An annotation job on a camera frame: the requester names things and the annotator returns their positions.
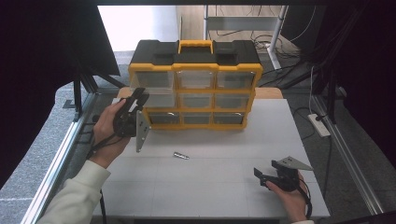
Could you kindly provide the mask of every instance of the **power strip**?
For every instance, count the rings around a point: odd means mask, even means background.
[[[324,126],[321,120],[317,121],[316,117],[317,114],[308,115],[309,120],[311,120],[312,125],[314,125],[315,129],[319,133],[320,137],[327,137],[330,136],[329,131],[327,130],[326,126]]]

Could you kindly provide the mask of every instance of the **gray carpet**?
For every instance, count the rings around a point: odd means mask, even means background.
[[[128,83],[127,64],[132,56],[131,51],[116,52],[119,62],[121,77],[117,77],[123,83]],[[260,55],[264,65],[265,72],[273,69],[266,54]],[[285,58],[279,59],[282,66],[295,64],[298,59]],[[308,71],[309,66],[305,64],[294,69],[284,79],[277,82],[271,82],[265,86],[276,86],[284,83],[301,73]],[[288,69],[283,72],[268,73],[263,76],[260,85],[271,81],[277,77],[282,77]],[[96,79],[101,88],[111,88],[111,84],[100,78]],[[293,113],[301,107],[308,107],[310,81],[309,79],[299,83],[289,90],[282,91],[284,98],[290,104],[290,112]],[[63,109],[65,100],[73,99],[73,86],[71,84],[60,88],[56,94],[56,103],[52,112],[44,125],[40,135],[32,144],[28,154],[21,162],[20,166],[14,172],[13,176],[8,180],[6,185],[0,191],[0,222],[13,224],[20,223],[35,192],[39,187],[42,178],[47,172],[50,163],[64,139],[64,135],[70,126],[73,117],[73,109]],[[109,99],[103,101],[103,105],[98,106],[95,113],[108,104]],[[348,169],[343,161],[338,148],[332,139],[321,138],[314,131],[312,125],[306,120],[309,110],[300,109],[295,113],[295,122],[300,132],[300,136],[304,138],[303,143],[318,179],[320,188],[325,195],[325,201],[331,212],[331,217],[321,220],[320,223],[335,223],[342,220],[349,220],[357,217],[370,215],[366,203],[361,197],[355,182],[351,178]],[[375,145],[371,138],[359,126],[359,124],[349,115],[343,106],[343,101],[337,100],[335,107],[335,118],[337,126],[345,137],[353,156],[358,162],[368,182],[373,187],[375,194],[382,203],[385,211],[396,210],[396,172],[389,164],[381,150]],[[329,151],[331,151],[330,166],[327,167]],[[83,162],[83,156],[86,151],[73,150],[74,158],[70,160],[64,176],[73,176]],[[64,182],[64,178],[58,180],[60,186]]]

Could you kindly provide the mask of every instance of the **white table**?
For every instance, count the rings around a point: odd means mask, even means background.
[[[283,219],[280,200],[260,186],[253,167],[276,175],[271,160],[288,156],[310,165],[286,100],[256,99],[243,131],[151,130],[140,153],[134,144],[108,168],[108,216]],[[328,217],[314,173],[302,174],[312,217]],[[99,206],[94,214],[100,216]]]

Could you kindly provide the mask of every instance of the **person's hand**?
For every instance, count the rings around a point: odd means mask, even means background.
[[[117,111],[119,111],[124,104],[125,99],[116,104],[109,105],[103,111],[99,120],[95,126],[93,126],[94,146],[114,133],[114,117]],[[93,161],[106,169],[111,164],[111,162],[113,162],[122,153],[130,140],[130,137],[113,137],[108,141],[108,146],[98,149],[90,157],[90,161]]]
[[[300,179],[303,179],[303,176],[298,173]],[[286,192],[283,189],[280,189],[277,185],[272,183],[271,181],[265,182],[268,189],[273,191],[282,201],[283,207],[285,207],[286,212],[288,213],[288,217],[290,222],[298,222],[306,220],[305,216],[305,199],[303,195],[296,189],[292,192]],[[300,187],[306,193],[306,187],[303,181],[300,180]]]

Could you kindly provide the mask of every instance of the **yellow storage organizer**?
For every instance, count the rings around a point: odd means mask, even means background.
[[[141,40],[128,71],[152,129],[231,130],[247,126],[262,65],[248,40]]]

